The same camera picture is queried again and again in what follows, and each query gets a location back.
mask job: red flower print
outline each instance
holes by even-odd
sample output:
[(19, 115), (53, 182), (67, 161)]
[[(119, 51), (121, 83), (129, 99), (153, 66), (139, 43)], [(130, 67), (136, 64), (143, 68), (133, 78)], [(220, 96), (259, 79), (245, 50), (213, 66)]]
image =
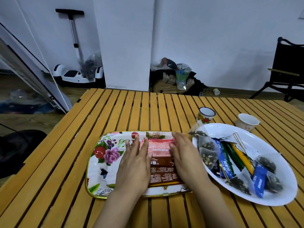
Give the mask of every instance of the red flower print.
[(102, 159), (104, 154), (105, 154), (105, 148), (103, 146), (99, 146), (94, 149), (94, 155), (98, 159)]
[(132, 132), (131, 137), (134, 139), (136, 134), (138, 135), (137, 132)]
[(203, 121), (204, 123), (207, 123), (207, 122), (210, 121), (210, 119), (209, 119), (209, 118), (204, 118), (202, 121)]

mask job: hand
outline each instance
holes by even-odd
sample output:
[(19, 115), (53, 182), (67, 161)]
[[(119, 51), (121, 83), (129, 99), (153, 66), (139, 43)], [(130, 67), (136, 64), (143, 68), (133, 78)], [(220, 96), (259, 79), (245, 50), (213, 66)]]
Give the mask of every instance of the hand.
[(172, 133), (176, 145), (169, 144), (170, 152), (174, 157), (174, 165), (183, 182), (192, 190), (199, 189), (202, 185), (210, 184), (207, 171), (197, 148), (182, 133)]
[(147, 154), (149, 141), (144, 139), (144, 143), (139, 150), (139, 137), (130, 147), (130, 143), (126, 141), (126, 151), (121, 158), (118, 172), (116, 175), (115, 190), (122, 189), (137, 197), (140, 197), (148, 188), (150, 182), (150, 165), (152, 153)]

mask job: white oval plate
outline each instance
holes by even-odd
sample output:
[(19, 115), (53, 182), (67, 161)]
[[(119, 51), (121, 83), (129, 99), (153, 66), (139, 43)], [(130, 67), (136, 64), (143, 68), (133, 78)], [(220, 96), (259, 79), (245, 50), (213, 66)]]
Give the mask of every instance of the white oval plate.
[[(172, 133), (167, 131), (125, 131), (103, 135), (90, 155), (86, 171), (85, 186), (92, 197), (106, 198), (115, 188), (119, 163), (126, 150), (125, 142), (129, 140), (131, 143), (135, 134), (138, 134), (139, 139), (173, 138)], [(184, 184), (150, 187), (143, 196), (168, 196), (185, 191), (188, 189)]]
[[(252, 133), (249, 133), (248, 131), (243, 130), (241, 128), (227, 124), (222, 124), (222, 123), (210, 123), (204, 125), (204, 127), (207, 130), (210, 137), (217, 134), (232, 134), (234, 132), (237, 132), (238, 135), (240, 136), (240, 139), (245, 143), (245, 145), (248, 144), (254, 149), (258, 150), (260, 155), (277, 153), (277, 151), (271, 145), (269, 145), (262, 139), (258, 138), (257, 136), (253, 135)], [(193, 137), (192, 143), (196, 147), (197, 138)], [(265, 206), (283, 206), (290, 203), (297, 195), (297, 190), (298, 190), (297, 180), (289, 164), (282, 156), (280, 156), (280, 158), (277, 161), (274, 160), (272, 161), (277, 166), (276, 174), (278, 178), (284, 183), (284, 190), (278, 194), (265, 191), (264, 197), (262, 199), (258, 198), (254, 194), (247, 195), (227, 185), (224, 180), (213, 174), (211, 170), (209, 170), (205, 164), (204, 165), (208, 174), (210, 174), (219, 184), (221, 184), (223, 187), (225, 187), (232, 193), (253, 203), (257, 203)]]

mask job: left hand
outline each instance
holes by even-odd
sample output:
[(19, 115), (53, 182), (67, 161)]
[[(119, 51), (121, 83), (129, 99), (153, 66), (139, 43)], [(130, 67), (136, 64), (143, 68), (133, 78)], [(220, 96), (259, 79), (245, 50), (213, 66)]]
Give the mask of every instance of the left hand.
[(122, 190), (140, 197), (147, 190), (151, 177), (152, 153), (147, 155), (149, 141), (147, 138), (144, 140), (140, 150), (138, 136), (132, 148), (129, 141), (126, 141), (126, 151), (119, 164), (114, 191)]

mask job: floral enamel cup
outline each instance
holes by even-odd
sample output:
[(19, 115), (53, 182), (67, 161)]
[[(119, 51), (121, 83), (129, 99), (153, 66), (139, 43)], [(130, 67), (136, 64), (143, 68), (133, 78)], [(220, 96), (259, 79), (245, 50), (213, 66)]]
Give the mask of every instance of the floral enamel cup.
[(212, 118), (216, 115), (213, 109), (208, 107), (200, 107), (199, 114), (196, 117), (196, 121), (201, 120), (203, 125), (211, 122)]

